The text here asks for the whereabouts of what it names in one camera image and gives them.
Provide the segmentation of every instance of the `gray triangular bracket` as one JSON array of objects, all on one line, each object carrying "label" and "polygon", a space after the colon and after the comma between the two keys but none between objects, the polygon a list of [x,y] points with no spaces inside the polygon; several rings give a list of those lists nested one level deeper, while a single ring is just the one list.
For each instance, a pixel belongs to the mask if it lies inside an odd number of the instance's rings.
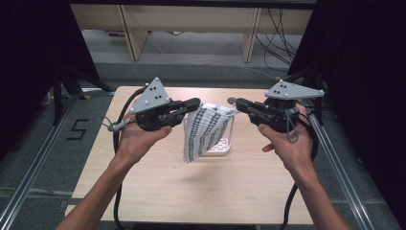
[{"label": "gray triangular bracket", "polygon": [[280,100],[296,100],[304,98],[319,98],[325,96],[323,90],[307,88],[299,84],[280,80],[272,88],[266,90],[265,97]]},{"label": "gray triangular bracket", "polygon": [[132,105],[129,112],[139,113],[169,103],[170,97],[168,96],[167,91],[165,91],[164,85],[162,85],[161,80],[155,78],[148,85],[147,89],[137,102]]}]

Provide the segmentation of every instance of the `wooden desk leg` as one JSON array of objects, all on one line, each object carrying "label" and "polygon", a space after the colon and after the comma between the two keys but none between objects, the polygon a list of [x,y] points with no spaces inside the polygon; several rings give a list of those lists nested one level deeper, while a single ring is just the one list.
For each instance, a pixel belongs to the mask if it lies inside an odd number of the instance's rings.
[{"label": "wooden desk leg", "polygon": [[239,35],[239,42],[241,44],[242,50],[242,58],[246,63],[251,61],[251,55],[253,53],[254,48],[255,34],[257,32],[257,26],[259,24],[260,12],[261,9],[258,8],[254,9],[253,11],[253,20],[250,33]]},{"label": "wooden desk leg", "polygon": [[131,18],[130,13],[126,13],[125,5],[117,7],[121,15],[125,41],[130,53],[130,58],[131,60],[138,60],[143,51],[144,44],[146,43],[148,32],[136,30],[136,21]]}]

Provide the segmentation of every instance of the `gray carpet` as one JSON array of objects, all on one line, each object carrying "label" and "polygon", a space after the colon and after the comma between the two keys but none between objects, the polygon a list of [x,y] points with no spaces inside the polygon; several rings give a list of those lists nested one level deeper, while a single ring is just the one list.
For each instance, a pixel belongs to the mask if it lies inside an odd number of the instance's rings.
[{"label": "gray carpet", "polygon": [[[189,87],[229,87],[229,88],[269,88],[275,82],[272,78],[285,77],[284,73],[267,68],[247,70],[237,66],[208,65],[137,65],[137,64],[97,64],[101,80],[110,86],[144,85],[159,77],[165,86]],[[81,81],[83,87],[94,87]],[[89,100],[76,102],[68,120],[57,138],[33,189],[62,191],[68,195],[47,195],[31,193],[17,215],[11,229],[52,229],[63,219],[65,203],[69,193],[75,189],[81,170],[100,128],[102,118],[112,96],[91,96]],[[352,149],[339,122],[335,121],[330,110],[324,111],[325,128],[350,176],[356,191],[365,202],[372,222],[377,229],[400,229],[391,211],[371,181],[364,167],[354,161],[356,152]],[[53,107],[46,106],[35,114],[30,127],[19,140],[20,149],[11,151],[0,162],[0,205],[4,207],[10,198],[5,189],[15,188],[30,166],[42,142],[45,140],[53,120]],[[80,133],[72,131],[75,122],[78,128],[86,129],[80,140]],[[334,206],[348,220],[354,229],[359,229],[350,206],[332,172],[331,166],[321,147],[314,162],[317,174],[325,186]],[[144,225],[145,229],[174,229],[174,225]],[[189,229],[237,229],[242,226],[199,225]],[[101,222],[99,229],[114,229],[112,222]],[[261,229],[278,229],[278,226],[262,226]],[[289,225],[287,229],[314,229],[313,226]]]}]

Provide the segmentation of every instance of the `wooden table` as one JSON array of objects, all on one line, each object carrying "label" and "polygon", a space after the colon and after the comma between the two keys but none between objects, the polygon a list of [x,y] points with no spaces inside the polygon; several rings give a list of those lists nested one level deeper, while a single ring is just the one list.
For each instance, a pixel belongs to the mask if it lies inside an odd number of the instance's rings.
[{"label": "wooden table", "polygon": [[[138,87],[120,87],[106,116],[116,120]],[[200,98],[204,103],[227,104],[229,97],[263,102],[264,90],[224,88],[166,88],[173,100]],[[293,179],[274,152],[262,152],[268,143],[249,122],[237,114],[231,149],[223,157],[200,157],[188,165],[183,160],[183,126],[159,141],[128,174],[123,185],[119,217],[122,221],[278,224]],[[114,155],[112,133],[101,126],[72,198],[83,198]],[[102,220],[113,220],[111,201]],[[69,205],[68,214],[74,205]],[[300,193],[290,209],[289,223],[312,224]]]}]

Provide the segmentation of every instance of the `white and gray striped fabric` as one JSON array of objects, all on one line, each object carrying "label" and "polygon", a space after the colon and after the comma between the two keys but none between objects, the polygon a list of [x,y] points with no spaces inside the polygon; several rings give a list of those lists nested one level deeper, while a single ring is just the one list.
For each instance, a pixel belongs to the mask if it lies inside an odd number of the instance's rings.
[{"label": "white and gray striped fabric", "polygon": [[192,162],[215,146],[237,113],[235,107],[212,103],[202,103],[196,111],[189,113],[185,127],[184,162]]}]

